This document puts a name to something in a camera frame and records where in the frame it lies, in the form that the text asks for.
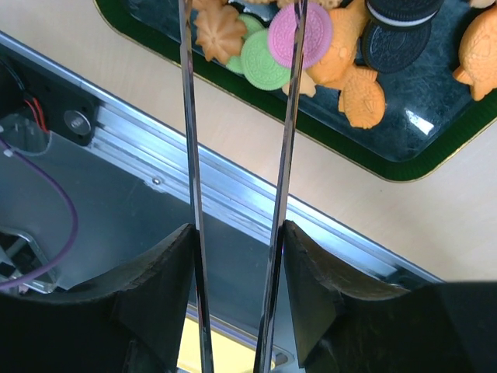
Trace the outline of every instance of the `red wire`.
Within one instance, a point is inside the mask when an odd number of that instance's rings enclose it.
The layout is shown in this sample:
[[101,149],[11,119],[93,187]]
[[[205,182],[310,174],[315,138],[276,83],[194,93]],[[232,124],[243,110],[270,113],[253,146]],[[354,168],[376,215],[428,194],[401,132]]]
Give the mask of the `red wire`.
[[45,116],[43,115],[43,110],[41,109],[40,102],[38,101],[38,99],[36,97],[33,97],[33,102],[34,102],[34,105],[36,106],[36,108],[38,109],[38,114],[40,115],[39,125],[41,126],[41,129],[43,130],[43,132],[48,134],[47,125],[45,124]]
[[34,120],[36,121],[36,124],[38,124],[38,127],[41,128],[40,122],[38,121],[38,115],[36,114],[36,110],[31,102],[29,102],[27,99],[24,100],[24,102],[30,107],[31,111],[33,112]]

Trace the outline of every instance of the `orange fish-shaped cookie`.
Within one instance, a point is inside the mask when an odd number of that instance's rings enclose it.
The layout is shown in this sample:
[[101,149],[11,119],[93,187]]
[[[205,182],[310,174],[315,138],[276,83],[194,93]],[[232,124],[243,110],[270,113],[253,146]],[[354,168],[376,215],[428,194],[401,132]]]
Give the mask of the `orange fish-shaped cookie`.
[[497,88],[497,6],[476,17],[464,32],[459,62],[454,78],[471,86],[475,101]]
[[[338,8],[340,4],[342,4],[342,0],[310,0],[311,2],[315,2],[325,8],[326,10]],[[278,8],[282,9],[288,4],[294,4],[297,0],[277,0]]]
[[[290,83],[288,82],[285,84],[282,88],[283,92],[285,95],[289,95],[290,92]],[[301,76],[301,86],[299,89],[299,93],[301,95],[306,95],[309,97],[314,97],[316,94],[316,83],[312,78],[309,76],[305,70],[302,70],[302,76]]]
[[339,112],[346,115],[352,127],[369,129],[383,119],[385,94],[376,81],[377,76],[377,71],[354,64],[345,73]]
[[488,8],[494,4],[495,0],[470,0],[469,5],[472,8]]
[[364,0],[353,0],[346,8],[332,9],[328,13],[333,23],[332,43],[325,56],[308,69],[309,76],[324,86],[341,79],[354,62],[357,41],[368,20]]
[[220,8],[227,2],[228,0],[193,0],[193,8],[198,11],[210,8],[211,6]]

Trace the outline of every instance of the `wooden table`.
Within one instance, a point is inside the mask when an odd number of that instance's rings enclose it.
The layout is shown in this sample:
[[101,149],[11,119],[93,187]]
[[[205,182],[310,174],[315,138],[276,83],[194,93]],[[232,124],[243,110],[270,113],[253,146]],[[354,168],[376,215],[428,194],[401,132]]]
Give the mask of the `wooden table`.
[[[183,131],[181,72],[90,0],[0,0],[0,30]],[[196,80],[200,142],[276,182],[280,122]],[[389,183],[303,135],[290,192],[446,280],[497,278],[497,126],[433,174]]]

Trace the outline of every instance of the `oreo cookie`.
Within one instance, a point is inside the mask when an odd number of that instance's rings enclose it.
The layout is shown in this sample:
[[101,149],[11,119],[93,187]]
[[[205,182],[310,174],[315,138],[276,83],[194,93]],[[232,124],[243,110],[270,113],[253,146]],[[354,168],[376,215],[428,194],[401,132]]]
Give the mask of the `oreo cookie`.
[[367,10],[380,24],[394,28],[417,27],[429,22],[443,0],[367,0]]
[[392,30],[369,21],[361,40],[364,62],[384,74],[401,71],[424,51],[431,30],[430,22],[415,30]]

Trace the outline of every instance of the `cookie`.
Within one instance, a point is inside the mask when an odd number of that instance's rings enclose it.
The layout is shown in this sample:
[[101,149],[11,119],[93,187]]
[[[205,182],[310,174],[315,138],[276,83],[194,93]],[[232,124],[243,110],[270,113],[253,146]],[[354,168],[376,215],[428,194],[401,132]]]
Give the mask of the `cookie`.
[[431,23],[414,30],[393,30],[369,22],[361,40],[364,61],[384,74],[401,71],[425,50],[431,29]]
[[[274,59],[286,68],[291,68],[292,65],[296,28],[293,5],[281,9],[269,26],[269,51]],[[332,21],[328,13],[318,4],[308,3],[303,68],[312,66],[325,55],[332,42],[332,34]]]
[[[288,82],[281,89],[283,90],[283,93],[288,96],[290,91],[290,83]],[[312,80],[312,78],[307,72],[305,72],[305,70],[302,70],[301,86],[299,87],[298,92],[301,95],[306,95],[309,97],[314,97],[314,95],[316,94],[316,83],[314,83],[314,80]]]
[[251,4],[269,4],[270,2],[274,2],[274,0],[245,0]]
[[290,69],[278,64],[269,52],[268,34],[268,30],[261,30],[246,40],[242,48],[242,69],[253,86],[273,91],[290,81]]
[[[322,6],[325,10],[332,10],[338,8],[342,4],[342,0],[310,0]],[[278,8],[282,9],[289,4],[296,3],[297,0],[277,0]]]
[[485,10],[466,29],[459,62],[454,78],[471,87],[475,101],[497,88],[497,6]]
[[386,26],[416,27],[430,21],[443,0],[367,0],[371,16]]
[[193,23],[197,27],[195,44],[202,47],[207,61],[216,58],[227,64],[231,56],[240,55],[247,28],[238,19],[235,8],[230,5],[208,7],[199,12]]
[[224,4],[226,4],[228,0],[193,0],[192,7],[198,11],[204,10],[209,7],[220,8]]
[[247,33],[243,36],[244,40],[247,40],[252,34],[257,31],[264,30],[265,27],[257,20],[256,17],[250,16],[249,14],[242,13],[238,16],[238,19],[241,20],[245,27],[247,28]]
[[376,78],[376,71],[354,64],[345,73],[338,109],[346,115],[352,127],[370,129],[383,119],[385,94]]
[[495,0],[470,0],[469,1],[469,5],[472,8],[488,8],[492,4],[495,4]]
[[230,57],[226,68],[236,74],[243,75],[242,59],[239,56]]
[[364,0],[354,0],[328,14],[333,23],[332,43],[319,62],[307,70],[317,84],[326,86],[340,80],[354,62],[357,41],[368,21]]

